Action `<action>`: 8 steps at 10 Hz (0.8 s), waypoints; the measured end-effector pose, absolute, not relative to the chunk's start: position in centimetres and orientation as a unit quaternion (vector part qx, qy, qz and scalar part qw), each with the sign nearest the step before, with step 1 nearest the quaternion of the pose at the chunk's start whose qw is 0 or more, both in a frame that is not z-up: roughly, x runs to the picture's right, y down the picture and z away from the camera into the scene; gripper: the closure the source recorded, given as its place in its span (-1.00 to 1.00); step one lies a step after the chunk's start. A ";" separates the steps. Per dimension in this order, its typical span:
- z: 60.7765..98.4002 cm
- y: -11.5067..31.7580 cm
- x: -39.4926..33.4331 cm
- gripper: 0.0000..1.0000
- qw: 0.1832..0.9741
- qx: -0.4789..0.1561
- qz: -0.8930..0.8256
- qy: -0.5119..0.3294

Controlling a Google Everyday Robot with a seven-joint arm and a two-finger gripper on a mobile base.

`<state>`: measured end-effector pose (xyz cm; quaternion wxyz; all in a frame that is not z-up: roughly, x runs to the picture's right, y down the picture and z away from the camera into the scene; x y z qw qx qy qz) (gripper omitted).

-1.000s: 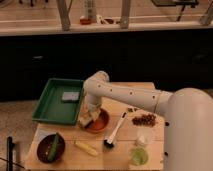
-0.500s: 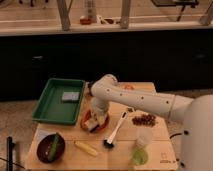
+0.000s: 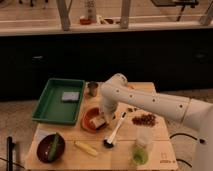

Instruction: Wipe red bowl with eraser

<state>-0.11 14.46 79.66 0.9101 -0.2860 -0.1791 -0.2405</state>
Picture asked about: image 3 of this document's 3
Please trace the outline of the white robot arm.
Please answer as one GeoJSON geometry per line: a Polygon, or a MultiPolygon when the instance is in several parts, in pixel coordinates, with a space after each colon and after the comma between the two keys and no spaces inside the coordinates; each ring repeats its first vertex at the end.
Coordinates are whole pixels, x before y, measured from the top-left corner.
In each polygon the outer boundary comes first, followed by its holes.
{"type": "Polygon", "coordinates": [[[213,104],[181,96],[128,87],[123,74],[115,74],[100,87],[100,113],[107,122],[119,102],[180,122],[198,132],[192,171],[213,171],[213,104]]]}

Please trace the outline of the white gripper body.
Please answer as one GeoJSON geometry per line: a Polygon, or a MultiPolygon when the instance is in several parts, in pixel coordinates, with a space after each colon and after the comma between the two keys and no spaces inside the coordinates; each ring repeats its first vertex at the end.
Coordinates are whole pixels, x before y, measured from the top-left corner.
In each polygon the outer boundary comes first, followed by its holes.
{"type": "Polygon", "coordinates": [[[118,103],[116,101],[102,98],[100,101],[100,113],[103,115],[107,122],[111,122],[115,117],[118,103]]]}

